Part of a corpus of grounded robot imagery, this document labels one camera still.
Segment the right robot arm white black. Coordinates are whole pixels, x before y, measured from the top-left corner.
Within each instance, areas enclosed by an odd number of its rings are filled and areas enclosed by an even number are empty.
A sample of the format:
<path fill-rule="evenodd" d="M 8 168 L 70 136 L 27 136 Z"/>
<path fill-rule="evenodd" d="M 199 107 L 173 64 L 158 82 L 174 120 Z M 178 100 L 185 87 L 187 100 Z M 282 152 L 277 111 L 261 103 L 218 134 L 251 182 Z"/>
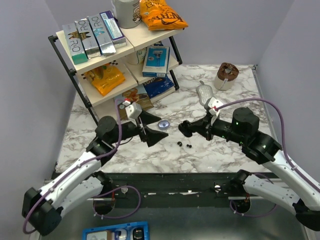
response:
<path fill-rule="evenodd" d="M 320 230 L 320 184 L 285 155 L 285 148 L 274 138 L 259 131 L 260 119 L 249 108 L 237 108 L 232 121 L 221 120 L 207 112 L 194 121 L 183 121 L 179 130 L 186 137 L 198 133 L 208 141 L 214 136 L 241 146 L 242 153 L 250 160 L 269 169 L 288 188 L 282 188 L 245 170 L 239 170 L 222 190 L 241 196 L 244 193 L 262 197 L 295 215 L 305 227 Z"/>

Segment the black earbud charging case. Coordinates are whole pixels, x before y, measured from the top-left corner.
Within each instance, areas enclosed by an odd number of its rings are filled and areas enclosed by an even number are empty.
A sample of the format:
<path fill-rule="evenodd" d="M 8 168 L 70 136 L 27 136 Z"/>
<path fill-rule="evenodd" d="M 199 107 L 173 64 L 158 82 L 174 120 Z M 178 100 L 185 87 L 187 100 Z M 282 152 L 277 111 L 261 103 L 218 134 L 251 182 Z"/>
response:
<path fill-rule="evenodd" d="M 193 136 L 193 132 L 189 129 L 190 122 L 188 120 L 184 120 L 182 123 L 178 125 L 179 131 L 187 138 Z"/>

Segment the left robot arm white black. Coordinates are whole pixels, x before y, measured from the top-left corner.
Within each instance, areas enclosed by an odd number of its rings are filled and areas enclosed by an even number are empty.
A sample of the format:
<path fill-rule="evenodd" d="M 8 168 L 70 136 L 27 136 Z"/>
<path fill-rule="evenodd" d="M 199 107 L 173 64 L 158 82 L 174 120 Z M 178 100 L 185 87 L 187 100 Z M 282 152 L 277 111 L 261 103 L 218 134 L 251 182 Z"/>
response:
<path fill-rule="evenodd" d="M 111 185 L 103 179 L 100 168 L 117 153 L 121 142 L 139 136 L 140 140 L 152 147 L 168 133 L 154 130 L 149 124 L 160 117 L 134 111 L 135 122 L 122 123 L 120 114 L 104 116 L 95 129 L 95 138 L 82 155 L 57 178 L 39 189 L 31 187 L 23 197 L 22 231 L 26 235 L 38 232 L 41 236 L 50 234 L 61 220 L 74 208 L 90 198 L 107 197 Z"/>

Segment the purple earbud charging case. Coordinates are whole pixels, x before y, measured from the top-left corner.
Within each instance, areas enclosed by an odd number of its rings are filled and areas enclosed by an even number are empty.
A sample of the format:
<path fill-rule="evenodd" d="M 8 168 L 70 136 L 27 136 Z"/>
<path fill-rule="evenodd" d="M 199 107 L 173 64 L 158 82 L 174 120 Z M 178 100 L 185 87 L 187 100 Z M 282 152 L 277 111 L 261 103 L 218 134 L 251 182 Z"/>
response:
<path fill-rule="evenodd" d="M 157 124 L 160 130 L 166 130 L 170 127 L 170 122 L 168 120 L 161 120 Z"/>

